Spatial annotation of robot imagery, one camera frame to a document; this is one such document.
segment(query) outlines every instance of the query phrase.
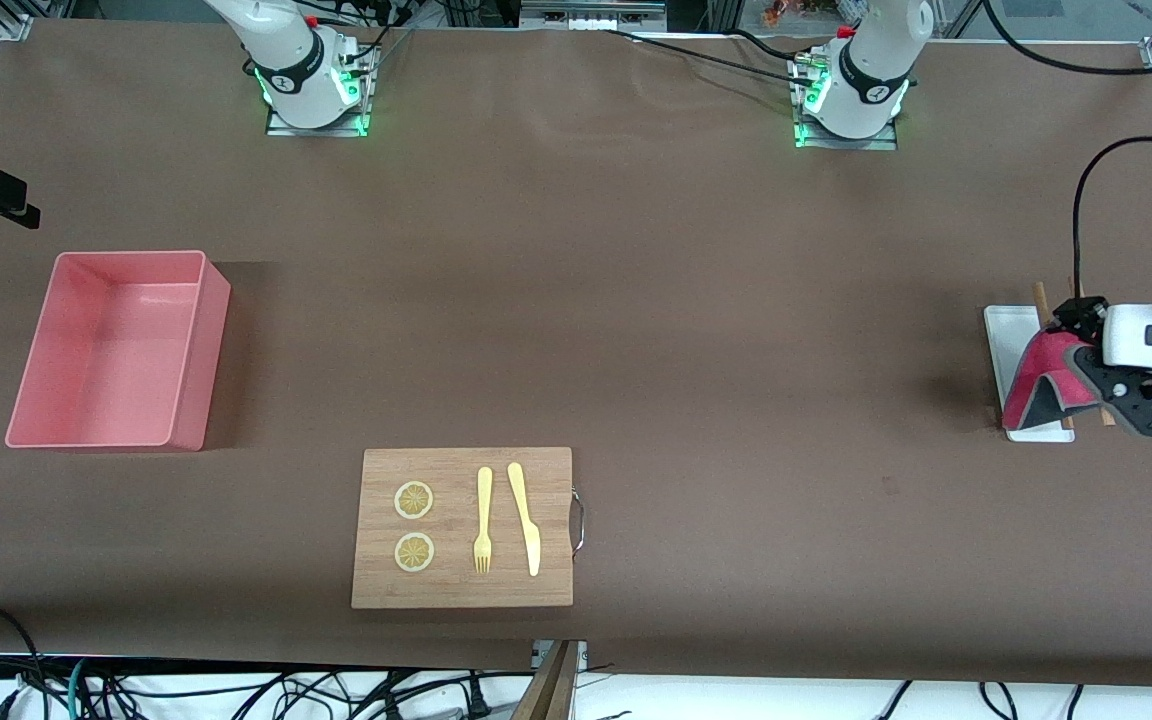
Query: lemon slice print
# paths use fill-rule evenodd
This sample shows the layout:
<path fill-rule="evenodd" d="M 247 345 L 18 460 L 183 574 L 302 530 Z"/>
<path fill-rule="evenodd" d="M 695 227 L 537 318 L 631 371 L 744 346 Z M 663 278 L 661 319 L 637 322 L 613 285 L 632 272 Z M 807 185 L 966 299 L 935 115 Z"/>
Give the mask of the lemon slice print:
<path fill-rule="evenodd" d="M 407 533 L 397 538 L 394 562 L 408 573 L 420 573 L 434 561 L 434 541 L 425 533 Z"/>
<path fill-rule="evenodd" d="M 424 518 L 430 507 L 434 506 L 434 491 L 425 483 L 412 480 L 403 483 L 403 487 L 394 493 L 394 510 L 403 518 Z"/>

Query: pink rectangular container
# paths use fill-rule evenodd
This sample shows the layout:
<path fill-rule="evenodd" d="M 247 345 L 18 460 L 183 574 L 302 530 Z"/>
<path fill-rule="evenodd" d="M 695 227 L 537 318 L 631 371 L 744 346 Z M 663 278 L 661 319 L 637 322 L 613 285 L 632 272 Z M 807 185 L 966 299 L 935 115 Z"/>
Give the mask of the pink rectangular container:
<path fill-rule="evenodd" d="M 8 447 L 200 450 L 228 306 L 197 250 L 61 252 Z"/>

